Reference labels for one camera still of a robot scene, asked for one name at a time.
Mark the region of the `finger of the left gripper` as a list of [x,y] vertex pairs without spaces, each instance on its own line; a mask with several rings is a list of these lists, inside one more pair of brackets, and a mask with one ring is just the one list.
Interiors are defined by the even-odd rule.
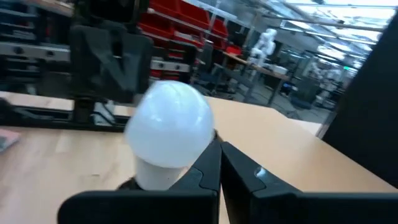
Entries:
[[149,87],[150,65],[154,43],[144,35],[123,35],[123,77],[125,89],[120,90],[116,101],[130,103],[137,94],[143,94]]
[[109,72],[111,36],[108,30],[74,25],[70,28],[71,93],[74,98],[115,100]]

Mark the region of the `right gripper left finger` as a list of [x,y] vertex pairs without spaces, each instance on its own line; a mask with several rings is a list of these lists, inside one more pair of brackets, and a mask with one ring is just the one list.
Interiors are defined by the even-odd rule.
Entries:
[[129,179],[117,190],[75,194],[58,209],[62,224],[219,222],[221,143],[214,140],[166,191],[146,191]]

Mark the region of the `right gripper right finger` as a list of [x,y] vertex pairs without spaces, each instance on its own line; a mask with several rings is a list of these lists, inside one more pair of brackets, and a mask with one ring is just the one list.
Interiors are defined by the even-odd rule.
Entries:
[[397,224],[396,193],[302,192],[228,142],[221,185],[231,223]]

